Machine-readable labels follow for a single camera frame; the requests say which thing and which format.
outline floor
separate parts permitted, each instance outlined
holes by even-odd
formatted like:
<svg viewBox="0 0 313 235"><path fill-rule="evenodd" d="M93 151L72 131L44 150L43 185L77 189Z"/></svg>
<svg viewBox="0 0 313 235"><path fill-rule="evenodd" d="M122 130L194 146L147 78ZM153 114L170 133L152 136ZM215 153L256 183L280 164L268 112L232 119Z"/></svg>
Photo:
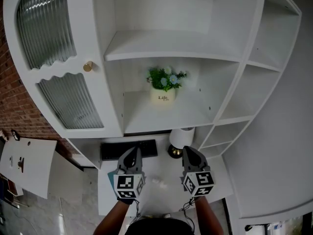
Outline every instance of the floor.
<svg viewBox="0 0 313 235"><path fill-rule="evenodd" d="M103 219L98 215L96 169L84 171L83 203L70 204L64 199L50 196L42 199L30 192L24 192L23 202L29 207L20 206L19 209L7 203L2 204L5 227L0 226L4 235L91 235ZM224 234L229 235L226 216L222 201L211 204L211 208L219 219ZM173 218L186 221L183 213L171 214ZM187 215L196 224L195 234L199 235L197 214L195 209L187 211ZM125 234L132 218L125 218L120 235Z"/></svg>

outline ribbed glass panel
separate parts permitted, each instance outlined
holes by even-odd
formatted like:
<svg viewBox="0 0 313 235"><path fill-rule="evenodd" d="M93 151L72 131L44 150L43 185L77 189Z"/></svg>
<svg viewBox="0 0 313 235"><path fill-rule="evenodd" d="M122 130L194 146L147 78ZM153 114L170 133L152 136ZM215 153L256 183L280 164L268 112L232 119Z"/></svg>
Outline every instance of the ribbed glass panel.
<svg viewBox="0 0 313 235"><path fill-rule="evenodd" d="M67 0L21 0L17 26L31 69L76 55Z"/></svg>
<svg viewBox="0 0 313 235"><path fill-rule="evenodd" d="M38 85L66 129L103 128L81 73L52 77Z"/></svg>

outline human arm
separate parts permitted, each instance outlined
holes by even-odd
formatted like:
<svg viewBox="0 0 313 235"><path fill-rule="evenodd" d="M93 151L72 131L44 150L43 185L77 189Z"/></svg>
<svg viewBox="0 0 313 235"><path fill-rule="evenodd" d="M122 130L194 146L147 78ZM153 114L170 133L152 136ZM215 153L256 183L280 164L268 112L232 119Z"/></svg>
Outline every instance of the human arm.
<svg viewBox="0 0 313 235"><path fill-rule="evenodd" d="M129 205L118 201L108 215L101 221L93 235L118 235Z"/></svg>
<svg viewBox="0 0 313 235"><path fill-rule="evenodd" d="M200 197L195 203L200 233L202 235L223 235L222 226L207 202L206 197Z"/></svg>

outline white pot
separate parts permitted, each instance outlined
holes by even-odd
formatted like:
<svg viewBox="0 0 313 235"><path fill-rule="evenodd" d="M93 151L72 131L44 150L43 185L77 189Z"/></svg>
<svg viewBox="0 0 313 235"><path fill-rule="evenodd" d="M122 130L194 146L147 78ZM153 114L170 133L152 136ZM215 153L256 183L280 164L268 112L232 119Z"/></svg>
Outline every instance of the white pot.
<svg viewBox="0 0 313 235"><path fill-rule="evenodd" d="M175 100L175 89L171 88L167 92L151 87L150 99L153 104L166 105L171 104Z"/></svg>

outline white desk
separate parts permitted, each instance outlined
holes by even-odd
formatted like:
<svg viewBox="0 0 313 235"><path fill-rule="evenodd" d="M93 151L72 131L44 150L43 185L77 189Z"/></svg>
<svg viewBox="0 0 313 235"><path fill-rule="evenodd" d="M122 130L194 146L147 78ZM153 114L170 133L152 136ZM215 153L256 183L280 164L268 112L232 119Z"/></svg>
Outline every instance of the white desk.
<svg viewBox="0 0 313 235"><path fill-rule="evenodd" d="M144 158L142 170L145 172L146 185L139 198L139 210L144 215L163 214L177 212L183 204L190 199L190 194L183 191L183 185L179 177L182 176L182 159L173 159L167 153L169 146L168 135L153 135L129 138L107 139L108 142L156 140L157 157ZM208 165L214 173L216 185L206 197L209 202L214 202L233 194L232 186L222 157L207 159ZM107 215L116 204L116 195L111 187L108 172L115 170L117 161L103 161L98 174L98 205L99 215ZM152 182L153 178L159 178L166 184L161 188L159 184ZM136 205L129 208L126 216L135 216Z"/></svg>

